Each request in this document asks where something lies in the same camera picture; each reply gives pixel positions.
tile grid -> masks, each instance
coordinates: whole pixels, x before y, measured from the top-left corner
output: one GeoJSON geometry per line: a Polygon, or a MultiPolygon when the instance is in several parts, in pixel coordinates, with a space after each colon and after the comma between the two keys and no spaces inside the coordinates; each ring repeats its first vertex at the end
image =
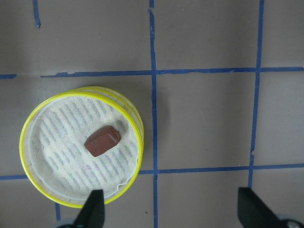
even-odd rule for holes
{"type": "MultiPolygon", "coordinates": [[[[36,26],[40,27],[38,1],[33,0],[34,18],[36,26]]],[[[288,169],[288,168],[304,168],[304,164],[282,164],[282,165],[254,165],[254,148],[256,141],[256,128],[257,128],[257,110],[258,110],[258,95],[259,95],[259,82],[261,72],[291,72],[291,71],[304,71],[303,67],[261,67],[261,54],[262,54],[262,33],[263,33],[263,13],[264,13],[264,0],[259,3],[259,22],[258,22],[258,43],[257,43],[257,56],[256,67],[244,68],[212,68],[212,69],[169,69],[157,70],[156,59],[154,51],[155,39],[155,26],[154,15],[152,9],[154,8],[154,0],[149,0],[149,16],[150,16],[150,45],[151,45],[151,69],[144,71],[107,71],[107,72],[75,72],[74,74],[58,73],[54,76],[41,76],[41,77],[79,77],[79,76],[126,76],[126,75],[151,75],[152,76],[152,125],[153,125],[153,170],[142,170],[139,174],[153,174],[153,212],[154,212],[154,228],[158,227],[158,181],[159,173],[186,173],[186,172],[217,172],[217,171],[241,171],[249,170],[248,186],[252,187],[253,170],[269,170],[269,169],[288,169]],[[240,167],[214,167],[214,168],[192,168],[192,169],[158,169],[157,163],[157,75],[163,74],[185,74],[189,72],[199,73],[231,73],[231,72],[255,72],[255,94],[254,94],[254,108],[253,108],[253,122],[252,122],[252,135],[251,135],[251,148],[250,148],[250,163],[249,166],[240,167]]],[[[17,75],[0,75],[0,79],[14,79],[17,75]]],[[[12,175],[0,176],[0,180],[20,180],[26,179],[26,175],[12,175]]],[[[55,203],[56,219],[60,220],[60,206],[55,203]]]]}

floor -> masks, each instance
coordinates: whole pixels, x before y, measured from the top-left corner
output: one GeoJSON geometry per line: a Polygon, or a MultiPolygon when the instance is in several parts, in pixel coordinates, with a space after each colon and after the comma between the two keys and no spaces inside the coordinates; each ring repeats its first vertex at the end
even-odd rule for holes
{"type": "Polygon", "coordinates": [[[128,97],[145,127],[140,175],[106,205],[105,228],[240,228],[240,186],[304,221],[303,7],[38,0],[35,19],[30,1],[2,1],[0,227],[78,214],[32,186],[18,143],[38,104],[86,85],[128,97]]]}

blue tape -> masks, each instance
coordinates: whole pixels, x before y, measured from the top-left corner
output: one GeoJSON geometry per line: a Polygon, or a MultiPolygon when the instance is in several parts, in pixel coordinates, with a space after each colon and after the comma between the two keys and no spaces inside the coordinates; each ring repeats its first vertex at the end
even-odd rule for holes
{"type": "Polygon", "coordinates": [[[55,75],[41,77],[100,77],[100,76],[134,76],[134,75],[151,75],[150,70],[130,70],[130,71],[104,71],[104,72],[67,72],[57,73],[55,75]]]}
{"type": "MultiPolygon", "coordinates": [[[[152,75],[152,126],[153,126],[153,171],[158,171],[157,161],[157,82],[156,82],[156,58],[154,51],[155,40],[155,24],[154,15],[149,9],[150,18],[150,53],[151,53],[151,75],[152,75]]],[[[154,215],[154,228],[158,227],[158,193],[157,193],[157,174],[153,176],[153,215],[154,215]]]]}
{"type": "Polygon", "coordinates": [[[154,8],[154,0],[149,0],[149,7],[154,8]]]}
{"type": "Polygon", "coordinates": [[[41,23],[39,19],[38,0],[33,0],[33,9],[34,9],[34,18],[36,22],[36,27],[40,28],[41,23]]]}
{"type": "Polygon", "coordinates": [[[151,52],[151,69],[152,69],[152,126],[153,126],[153,169],[157,167],[157,81],[156,81],[156,59],[154,51],[154,15],[151,9],[150,14],[150,52],[151,52]]]}
{"type": "Polygon", "coordinates": [[[255,156],[253,154],[250,155],[250,163],[249,163],[249,174],[248,174],[248,187],[252,188],[252,179],[253,179],[253,169],[254,169],[254,160],[255,156]]]}
{"type": "Polygon", "coordinates": [[[194,168],[194,169],[169,169],[159,170],[159,173],[184,173],[184,172],[219,172],[219,171],[240,171],[248,170],[248,166],[235,167],[211,167],[211,168],[194,168]]]}
{"type": "Polygon", "coordinates": [[[262,67],[261,72],[289,72],[289,71],[304,71],[301,66],[291,67],[262,67]]]}
{"type": "Polygon", "coordinates": [[[240,72],[256,72],[255,67],[245,67],[245,68],[210,68],[210,69],[171,69],[171,70],[159,70],[159,75],[164,74],[186,74],[191,72],[198,73],[240,73],[240,72]]]}
{"type": "Polygon", "coordinates": [[[260,90],[260,70],[262,60],[262,39],[263,39],[263,16],[264,16],[264,0],[259,3],[258,16],[258,34],[257,34],[257,51],[256,51],[256,81],[255,81],[255,95],[253,101],[253,116],[252,116],[252,131],[251,131],[251,145],[250,145],[250,164],[248,174],[248,187],[252,188],[253,167],[254,167],[254,149],[256,146],[256,132],[257,132],[257,112],[258,112],[258,95],[260,90]]]}
{"type": "Polygon", "coordinates": [[[153,176],[153,214],[154,214],[154,228],[158,227],[158,177],[157,174],[153,176]]]}
{"type": "Polygon", "coordinates": [[[283,164],[283,165],[258,165],[254,166],[254,170],[275,170],[275,169],[293,169],[304,168],[304,164],[283,164]]]}
{"type": "Polygon", "coordinates": [[[257,68],[261,67],[261,60],[262,60],[263,17],[264,17],[264,0],[260,0],[259,15],[258,15],[258,32],[257,32],[257,52],[256,52],[257,68]]]}
{"type": "Polygon", "coordinates": [[[0,176],[0,181],[3,180],[21,180],[27,179],[27,175],[0,176]]]}
{"type": "Polygon", "coordinates": [[[56,210],[56,220],[61,220],[61,214],[60,214],[60,205],[58,203],[55,203],[55,210],[56,210]]]}
{"type": "Polygon", "coordinates": [[[17,74],[11,74],[11,75],[0,75],[0,79],[13,79],[17,77],[17,74]]]}
{"type": "MultiPolygon", "coordinates": [[[[256,67],[244,68],[211,68],[211,69],[171,69],[171,70],[156,70],[157,75],[164,74],[186,74],[191,72],[213,74],[213,73],[246,73],[257,72],[256,67]]],[[[290,71],[304,71],[301,66],[291,67],[262,67],[260,72],[290,72],[290,71]]],[[[151,75],[151,70],[130,70],[130,71],[103,71],[103,72],[75,72],[68,74],[67,72],[57,73],[55,75],[41,76],[41,77],[99,77],[99,76],[135,76],[135,75],[151,75]]],[[[0,79],[15,78],[17,75],[0,75],[0,79]]]]}

brown object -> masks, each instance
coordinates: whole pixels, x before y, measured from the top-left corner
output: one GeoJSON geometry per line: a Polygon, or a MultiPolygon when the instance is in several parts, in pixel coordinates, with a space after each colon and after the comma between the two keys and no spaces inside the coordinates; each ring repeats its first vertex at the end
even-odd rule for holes
{"type": "Polygon", "coordinates": [[[97,157],[115,147],[121,139],[119,131],[112,126],[104,126],[88,137],[85,147],[94,157],[97,157]]]}

yellow rim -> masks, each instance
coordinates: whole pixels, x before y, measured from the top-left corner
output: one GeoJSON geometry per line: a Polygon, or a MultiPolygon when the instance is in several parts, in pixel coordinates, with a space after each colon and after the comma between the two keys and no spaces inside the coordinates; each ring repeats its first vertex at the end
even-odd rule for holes
{"type": "Polygon", "coordinates": [[[28,176],[29,180],[32,182],[32,184],[46,197],[48,197],[49,199],[60,203],[64,206],[68,206],[68,207],[73,207],[73,208],[82,208],[83,205],[78,205],[78,204],[72,204],[72,203],[68,203],[65,201],[62,201],[60,199],[55,198],[54,196],[50,195],[49,193],[47,193],[44,189],[42,189],[40,187],[40,185],[33,179],[32,175],[30,174],[30,172],[28,171],[27,165],[25,163],[25,158],[24,158],[24,151],[23,151],[23,141],[24,141],[24,135],[25,135],[25,131],[28,127],[29,122],[34,118],[34,116],[47,104],[60,99],[60,98],[64,98],[64,97],[69,97],[69,96],[85,96],[85,97],[90,97],[90,98],[94,98],[97,100],[100,100],[102,102],[107,103],[108,105],[114,107],[115,109],[117,109],[131,124],[132,128],[135,131],[136,134],[136,138],[138,141],[138,149],[139,149],[139,154],[138,154],[138,160],[137,160],[137,164],[136,164],[136,169],[134,172],[134,175],[131,177],[131,179],[129,180],[129,182],[127,183],[127,185],[121,190],[121,192],[119,192],[117,195],[111,197],[110,199],[107,199],[104,203],[110,203],[112,201],[114,201],[115,199],[117,199],[118,197],[120,197],[121,195],[123,195],[129,188],[130,186],[133,184],[133,182],[135,181],[141,163],[142,163],[142,158],[143,158],[143,139],[140,135],[138,126],[136,125],[134,119],[130,116],[129,113],[127,113],[126,110],[124,110],[120,105],[118,105],[117,103],[115,103],[114,101],[112,101],[109,98],[103,97],[101,95],[97,95],[97,94],[92,94],[89,92],[66,92],[66,93],[62,93],[62,94],[58,94],[56,96],[53,96],[51,98],[49,98],[48,100],[42,102],[40,105],[38,105],[32,112],[31,114],[28,116],[27,120],[25,121],[22,131],[21,131],[21,135],[20,135],[20,142],[19,142],[19,152],[20,152],[20,159],[21,159],[21,163],[23,166],[23,169],[26,173],[26,175],[28,176]]]}

